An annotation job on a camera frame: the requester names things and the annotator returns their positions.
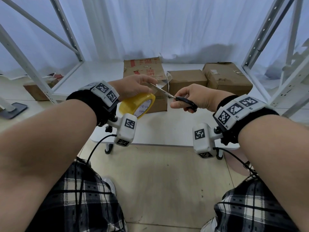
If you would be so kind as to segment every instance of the tiled floor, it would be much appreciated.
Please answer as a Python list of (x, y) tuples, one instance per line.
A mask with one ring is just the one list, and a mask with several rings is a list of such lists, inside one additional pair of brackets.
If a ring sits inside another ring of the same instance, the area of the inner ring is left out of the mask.
[[(52, 106), (34, 101), (23, 82), (0, 77), (0, 96), (29, 106), (12, 120), (0, 118), (0, 131)], [(79, 156), (87, 159), (94, 146), (88, 140)], [(104, 144), (98, 146), (91, 164), (113, 180), (130, 231), (197, 232), (214, 216), (213, 205), (245, 178), (224, 159), (202, 160), (192, 148), (115, 146), (110, 155), (104, 149)]]

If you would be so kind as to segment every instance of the yellow tape roll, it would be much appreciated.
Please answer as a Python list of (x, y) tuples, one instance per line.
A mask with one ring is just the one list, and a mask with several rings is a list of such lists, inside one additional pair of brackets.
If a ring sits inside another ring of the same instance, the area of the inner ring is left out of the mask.
[(123, 115), (125, 113), (132, 114), (141, 118), (151, 108), (155, 101), (153, 94), (141, 93), (135, 97), (125, 99), (119, 106), (119, 112)]

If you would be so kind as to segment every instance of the white table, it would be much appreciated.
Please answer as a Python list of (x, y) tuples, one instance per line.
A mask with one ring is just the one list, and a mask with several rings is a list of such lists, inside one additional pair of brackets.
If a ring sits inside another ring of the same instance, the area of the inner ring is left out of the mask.
[[(203, 69), (203, 64), (162, 64), (163, 69), (170, 70), (194, 70)], [(123, 61), (111, 63), (84, 62), (65, 82), (56, 90), (58, 94), (70, 94), (78, 88), (93, 81), (111, 81), (123, 77)], [(264, 100), (259, 91), (253, 87), (250, 95)], [(217, 126), (212, 113), (205, 109), (198, 109), (196, 113), (184, 112), (182, 109), (171, 109), (168, 99), (168, 111), (145, 114), (137, 122), (135, 138), (132, 144), (135, 145), (160, 145), (192, 147), (192, 127), (198, 123), (208, 123), (210, 127)], [(110, 133), (105, 132), (105, 127), (96, 127), (90, 139), (98, 142)], [(114, 137), (106, 138), (102, 143), (113, 143)], [(225, 147), (216, 140), (217, 147)], [(238, 148), (238, 144), (229, 144), (229, 148)]]

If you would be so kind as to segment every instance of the small box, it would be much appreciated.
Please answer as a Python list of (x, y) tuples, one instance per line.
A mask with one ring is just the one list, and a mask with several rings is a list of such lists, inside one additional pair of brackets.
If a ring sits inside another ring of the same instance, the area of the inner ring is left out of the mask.
[[(168, 81), (164, 73), (162, 63), (159, 57), (156, 58), (144, 58), (135, 60), (124, 60), (124, 72), (123, 77), (133, 74), (144, 74), (151, 76), (158, 80), (158, 86), (164, 91), (168, 90)], [(168, 110), (168, 98), (162, 92), (157, 91), (153, 87), (150, 87), (156, 97), (154, 104), (147, 113), (167, 111)]]
[(248, 94), (252, 83), (232, 62), (206, 63), (203, 74), (207, 77), (207, 87), (224, 90), (238, 96)]
[(169, 82), (169, 93), (174, 96), (180, 89), (191, 84), (207, 85), (207, 78), (201, 70), (168, 71), (169, 75), (172, 76)]
[[(50, 88), (54, 87), (60, 79), (48, 79), (46, 83)], [(36, 101), (49, 101), (46, 95), (41, 91), (41, 89), (34, 82), (25, 83), (23, 87), (28, 91), (28, 93), (36, 100)]]

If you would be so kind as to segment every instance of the black and white plaid fabric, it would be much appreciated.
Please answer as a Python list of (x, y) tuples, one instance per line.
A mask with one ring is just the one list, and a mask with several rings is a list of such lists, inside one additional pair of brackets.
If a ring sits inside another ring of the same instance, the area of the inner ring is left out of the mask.
[[(82, 176), (84, 186), (78, 230), (75, 223)], [(127, 229), (110, 186), (90, 166), (75, 161), (48, 193), (26, 230), (30, 231), (125, 232)]]
[(264, 182), (253, 176), (226, 192), (214, 210), (216, 232), (299, 231)]

